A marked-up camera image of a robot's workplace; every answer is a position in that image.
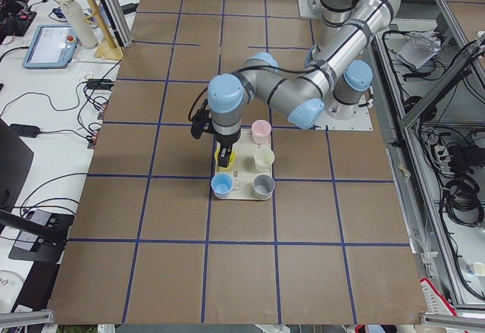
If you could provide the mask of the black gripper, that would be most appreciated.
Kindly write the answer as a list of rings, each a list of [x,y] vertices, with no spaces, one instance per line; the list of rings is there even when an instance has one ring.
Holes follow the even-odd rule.
[[[220,168],[228,168],[233,144],[240,138],[240,133],[231,135],[215,134],[216,141],[220,144],[217,151],[217,165]]]

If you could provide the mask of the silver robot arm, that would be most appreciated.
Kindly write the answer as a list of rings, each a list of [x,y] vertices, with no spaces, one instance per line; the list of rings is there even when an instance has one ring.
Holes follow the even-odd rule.
[[[213,77],[207,86],[207,120],[200,130],[214,134],[216,159],[227,167],[239,140],[244,108],[254,99],[292,125],[312,129],[326,101],[359,102],[366,88],[357,57],[395,17],[401,0],[306,0],[318,11],[320,33],[305,51],[298,70],[278,65],[269,52],[257,52],[230,73]]]

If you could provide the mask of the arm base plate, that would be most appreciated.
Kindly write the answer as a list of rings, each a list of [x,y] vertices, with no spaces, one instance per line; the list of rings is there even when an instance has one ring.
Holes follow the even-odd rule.
[[[297,0],[299,17],[302,19],[321,19],[322,6],[320,0]]]
[[[325,109],[314,128],[317,130],[372,131],[370,116],[373,90],[359,91],[347,83],[337,85],[325,98]]]

